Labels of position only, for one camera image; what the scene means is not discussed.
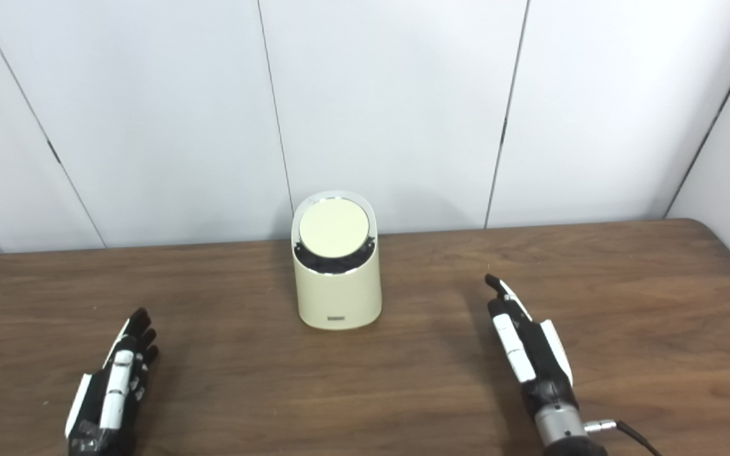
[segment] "panel seam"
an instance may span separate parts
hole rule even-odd
[[[686,168],[686,173],[683,174],[683,179],[681,179],[681,183],[677,186],[677,190],[675,190],[675,195],[672,196],[672,199],[669,201],[669,205],[667,205],[667,210],[663,213],[663,219],[669,216],[669,211],[672,210],[672,206],[675,205],[675,201],[677,200],[678,194],[681,193],[681,190],[683,189],[683,185],[686,184],[686,179],[689,178],[689,175],[692,173],[692,168],[695,167],[695,163],[698,161],[698,158],[700,158],[700,153],[702,152],[703,148],[706,147],[706,142],[709,139],[709,135],[712,135],[712,130],[715,128],[715,125],[717,124],[717,121],[719,120],[719,116],[722,113],[722,110],[725,109],[726,103],[728,102],[728,98],[730,98],[730,86],[728,87],[727,92],[725,93],[724,98],[722,98],[722,103],[719,106],[719,109],[717,110],[717,113],[715,113],[714,118],[712,119],[712,122],[709,124],[708,130],[706,130],[706,134],[703,135],[702,141],[700,141],[700,145],[698,146],[698,150],[695,151],[695,156],[692,158],[692,161],[689,163],[689,167]]]
[[[67,168],[64,167],[63,162],[61,162],[61,159],[58,158],[58,154],[55,151],[55,147],[53,147],[52,141],[49,140],[49,136],[47,135],[46,130],[44,130],[44,125],[41,123],[40,119],[38,119],[38,115],[35,114],[35,110],[32,107],[32,103],[30,103],[30,99],[28,98],[27,93],[24,92],[24,88],[22,87],[21,83],[18,81],[18,78],[15,76],[13,67],[11,66],[10,62],[8,61],[8,58],[5,57],[5,53],[2,50],[2,46],[0,46],[0,57],[2,58],[2,61],[5,63],[5,66],[8,67],[8,71],[11,75],[11,78],[13,78],[15,85],[18,87],[18,92],[21,93],[21,98],[24,100],[24,103],[27,104],[27,107],[30,110],[30,113],[32,114],[32,118],[33,118],[33,120],[35,120],[35,124],[38,125],[38,129],[41,131],[41,135],[44,136],[44,140],[47,142],[47,147],[49,147],[50,152],[52,152],[53,156],[55,157],[55,160],[58,162],[59,167],[61,167],[61,171],[63,171],[64,177],[67,178],[67,182],[69,182],[69,185],[72,188],[73,193],[75,193],[75,198],[78,199],[78,202],[80,203],[80,207],[83,208],[87,219],[89,219],[89,223],[92,224],[92,228],[94,229],[95,234],[98,235],[98,239],[101,240],[101,244],[103,244],[103,247],[108,248],[108,246],[106,245],[106,242],[103,240],[101,231],[98,230],[98,225],[96,225],[95,220],[92,218],[92,214],[89,213],[89,209],[84,204],[84,200],[81,199],[80,193],[78,193],[78,189],[75,187],[75,183],[72,182],[72,178],[70,178],[69,172],[67,172]]]
[[[266,69],[269,73],[269,88],[272,91],[272,106],[275,109],[275,124],[278,126],[278,142],[281,145],[281,159],[283,160],[283,174],[286,176],[286,191],[289,194],[289,209],[292,210],[292,217],[295,216],[295,200],[292,199],[292,185],[289,182],[289,167],[286,164],[286,150],[283,147],[283,134],[281,133],[281,115],[278,113],[278,100],[275,97],[275,81],[272,79],[272,65],[269,62],[269,47],[266,43],[266,28],[264,28],[264,13],[261,11],[261,2],[258,4],[258,19],[261,23],[261,37],[264,38],[264,55],[266,55]]]
[[[512,107],[512,98],[515,95],[515,82],[516,73],[518,73],[518,66],[520,64],[520,54],[522,52],[523,38],[525,37],[525,24],[528,22],[528,11],[531,5],[531,0],[525,1],[525,12],[522,15],[522,26],[520,28],[520,40],[518,41],[518,50],[515,55],[515,69],[512,71],[512,81],[509,85],[509,99],[506,101],[506,110],[503,116],[503,127],[501,128],[501,141],[497,147],[497,157],[495,159],[495,174],[492,176],[492,187],[489,189],[489,204],[486,207],[486,220],[483,222],[483,228],[489,228],[489,215],[492,213],[492,203],[495,199],[495,186],[497,185],[497,173],[499,167],[501,167],[501,153],[503,152],[503,144],[506,138],[506,128],[509,126],[509,112]]]

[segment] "wooden table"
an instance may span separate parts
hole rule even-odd
[[[0,256],[0,455],[65,454],[83,372],[150,310],[138,454],[539,455],[485,272],[552,318],[585,419],[730,454],[730,252],[692,220],[382,237],[363,329],[299,320],[286,241]],[[646,455],[620,433],[612,456]]]

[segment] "cream cylindrical device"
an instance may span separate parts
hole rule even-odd
[[[376,217],[350,191],[313,194],[295,211],[292,258],[298,311],[308,326],[353,329],[382,310]]]

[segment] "black cable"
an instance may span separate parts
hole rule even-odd
[[[644,448],[647,448],[647,450],[650,451],[654,456],[661,456],[661,453],[658,452],[658,450],[655,450],[655,447],[650,445],[649,441],[647,441],[646,438],[644,438],[643,435],[636,432],[634,428],[629,427],[626,422],[624,421],[617,421],[616,422],[616,429],[619,431],[627,434],[630,436],[634,441],[640,443],[641,445],[644,445]]]

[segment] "robotic hand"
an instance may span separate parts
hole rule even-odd
[[[608,456],[588,433],[615,428],[660,456],[624,422],[605,419],[583,424],[573,395],[573,374],[554,324],[533,321],[515,292],[499,278],[487,274],[486,283],[497,291],[497,298],[489,301],[489,315],[521,384],[525,410],[537,426],[545,456]]]
[[[67,417],[70,456],[131,456],[134,421],[148,383],[148,366],[159,355],[157,332],[140,308],[125,322],[101,370],[84,374]]]

